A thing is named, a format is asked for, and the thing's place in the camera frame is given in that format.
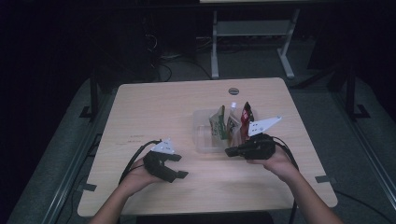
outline forearm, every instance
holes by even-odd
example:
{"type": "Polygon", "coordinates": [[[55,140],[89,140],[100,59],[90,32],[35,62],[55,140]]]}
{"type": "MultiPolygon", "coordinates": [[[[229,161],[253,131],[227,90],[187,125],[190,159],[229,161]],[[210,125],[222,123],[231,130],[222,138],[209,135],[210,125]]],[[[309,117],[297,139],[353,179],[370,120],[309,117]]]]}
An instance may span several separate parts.
{"type": "Polygon", "coordinates": [[[117,223],[122,208],[127,200],[128,196],[116,189],[91,219],[90,223],[117,223]]]}
{"type": "Polygon", "coordinates": [[[307,223],[343,223],[299,172],[296,172],[286,183],[307,223]]]}

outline table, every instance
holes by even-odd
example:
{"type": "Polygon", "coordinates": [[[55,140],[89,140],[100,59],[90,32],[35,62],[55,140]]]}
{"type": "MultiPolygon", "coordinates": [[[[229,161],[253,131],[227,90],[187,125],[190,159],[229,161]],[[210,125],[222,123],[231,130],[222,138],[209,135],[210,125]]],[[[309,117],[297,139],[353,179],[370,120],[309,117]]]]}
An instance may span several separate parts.
{"type": "MultiPolygon", "coordinates": [[[[192,140],[194,111],[217,109],[249,101],[256,120],[282,116],[266,133],[284,140],[294,154],[301,173],[329,206],[337,199],[300,115],[281,78],[230,79],[174,83],[122,85],[110,112],[101,144],[78,207],[83,217],[93,216],[118,185],[120,175],[134,153],[148,141],[171,138],[176,154],[168,161],[176,171],[188,171],[185,179],[156,183],[136,193],[123,215],[166,215],[259,211],[292,207],[286,184],[260,165],[225,153],[199,153],[192,140]],[[230,88],[239,94],[231,95],[230,88]]],[[[141,154],[145,155],[149,147],[141,154]]]]}

